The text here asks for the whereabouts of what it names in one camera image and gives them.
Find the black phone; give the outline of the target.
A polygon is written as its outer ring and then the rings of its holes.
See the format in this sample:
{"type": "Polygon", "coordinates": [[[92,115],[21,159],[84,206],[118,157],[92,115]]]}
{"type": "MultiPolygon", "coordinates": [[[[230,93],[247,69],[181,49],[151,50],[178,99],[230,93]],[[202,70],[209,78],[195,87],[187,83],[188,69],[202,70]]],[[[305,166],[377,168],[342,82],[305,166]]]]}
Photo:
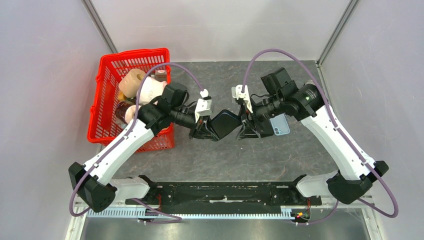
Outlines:
{"type": "Polygon", "coordinates": [[[238,128],[241,123],[242,121],[239,115],[224,109],[210,121],[209,125],[217,136],[217,139],[221,140],[238,128]]]}

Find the light blue phone case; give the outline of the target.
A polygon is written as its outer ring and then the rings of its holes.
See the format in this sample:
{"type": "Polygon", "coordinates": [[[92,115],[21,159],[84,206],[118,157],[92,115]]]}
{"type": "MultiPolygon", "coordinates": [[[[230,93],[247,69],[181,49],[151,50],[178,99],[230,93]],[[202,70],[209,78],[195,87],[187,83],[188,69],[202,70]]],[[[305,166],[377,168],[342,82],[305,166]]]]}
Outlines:
{"type": "Polygon", "coordinates": [[[277,115],[269,120],[275,136],[288,135],[290,127],[285,114],[277,115]]]}

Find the black smartphone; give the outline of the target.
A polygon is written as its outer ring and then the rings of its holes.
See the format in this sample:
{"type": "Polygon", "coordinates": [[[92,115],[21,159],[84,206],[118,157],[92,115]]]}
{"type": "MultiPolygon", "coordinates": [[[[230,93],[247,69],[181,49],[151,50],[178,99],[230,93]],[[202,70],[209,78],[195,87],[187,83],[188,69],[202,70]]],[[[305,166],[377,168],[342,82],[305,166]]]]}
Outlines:
{"type": "Polygon", "coordinates": [[[270,137],[270,136],[274,135],[275,131],[274,131],[274,128],[272,127],[271,122],[270,122],[269,119],[266,119],[266,120],[262,121],[260,123],[260,125],[261,125],[261,127],[260,127],[260,129],[261,129],[260,136],[262,138],[266,138],[266,137],[270,137]]]}

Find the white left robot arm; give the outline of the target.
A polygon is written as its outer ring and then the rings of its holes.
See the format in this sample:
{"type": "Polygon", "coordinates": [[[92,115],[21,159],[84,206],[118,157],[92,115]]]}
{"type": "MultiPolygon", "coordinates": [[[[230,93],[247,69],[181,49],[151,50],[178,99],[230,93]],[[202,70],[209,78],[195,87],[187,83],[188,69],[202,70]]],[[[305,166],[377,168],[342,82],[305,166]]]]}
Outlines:
{"type": "Polygon", "coordinates": [[[113,180],[113,176],[132,154],[172,123],[195,129],[200,118],[209,115],[211,97],[205,88],[200,91],[193,113],[183,110],[187,96],[185,85],[166,84],[149,102],[135,106],[134,117],[127,127],[100,153],[84,164],[74,162],[68,168],[73,189],[69,202],[72,216],[79,216],[73,210],[76,196],[95,213],[107,209],[114,201],[136,198],[152,204],[156,200],[156,189],[145,180],[113,180]]]}

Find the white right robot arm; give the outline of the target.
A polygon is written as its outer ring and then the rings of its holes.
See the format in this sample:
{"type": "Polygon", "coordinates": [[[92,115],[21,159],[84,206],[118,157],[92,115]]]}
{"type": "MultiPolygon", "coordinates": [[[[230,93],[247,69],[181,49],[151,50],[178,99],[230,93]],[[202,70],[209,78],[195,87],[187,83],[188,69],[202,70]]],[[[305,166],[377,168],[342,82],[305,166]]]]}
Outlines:
{"type": "Polygon", "coordinates": [[[351,204],[368,192],[377,177],[388,170],[383,161],[367,155],[335,117],[332,108],[326,108],[324,99],[313,81],[298,87],[283,68],[261,77],[268,97],[255,103],[248,87],[232,87],[231,94],[240,105],[242,128],[238,139],[265,137],[265,124],[270,119],[287,115],[294,117],[319,140],[330,154],[338,169],[315,176],[302,176],[288,191],[289,200],[300,205],[312,196],[333,196],[343,204],[351,204]]]}

